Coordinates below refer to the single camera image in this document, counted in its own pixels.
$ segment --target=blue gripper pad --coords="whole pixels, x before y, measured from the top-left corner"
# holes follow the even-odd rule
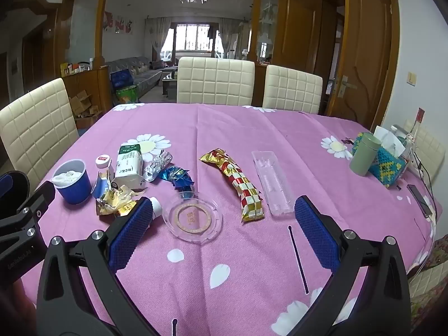
[[[302,197],[297,198],[294,212],[297,222],[322,267],[335,273],[340,264],[338,244],[325,228],[318,214]]]
[[[139,202],[131,218],[109,246],[109,268],[113,273],[126,268],[138,242],[152,221],[152,203],[148,198]]]
[[[3,197],[13,187],[13,178],[5,174],[0,178],[0,197]]]

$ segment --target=door handle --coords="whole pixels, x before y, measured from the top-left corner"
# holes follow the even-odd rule
[[[339,92],[338,92],[338,98],[342,98],[344,97],[344,94],[346,92],[346,88],[353,88],[353,89],[358,89],[357,86],[352,85],[350,83],[348,83],[349,78],[347,76],[342,76],[342,82],[340,83],[340,87],[339,87]]]

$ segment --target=red label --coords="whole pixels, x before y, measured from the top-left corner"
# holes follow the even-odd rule
[[[419,108],[418,113],[417,113],[417,121],[418,122],[422,123],[424,114],[425,114],[425,110],[422,108]]]

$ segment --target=clear plastic tray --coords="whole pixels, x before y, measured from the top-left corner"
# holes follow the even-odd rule
[[[198,192],[180,192],[163,218],[173,235],[190,242],[211,240],[221,230],[222,216],[215,201]]]
[[[272,215],[294,212],[293,196],[274,152],[253,151],[252,156]]]

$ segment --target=gray sofa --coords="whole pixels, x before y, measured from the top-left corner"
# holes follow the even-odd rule
[[[141,67],[143,64],[149,67],[151,61],[146,57],[131,57],[106,62],[106,65],[109,66],[109,74],[123,69],[129,69],[134,79],[134,84],[137,86],[138,98],[153,88],[162,76],[162,71],[152,70],[134,74],[133,69]]]

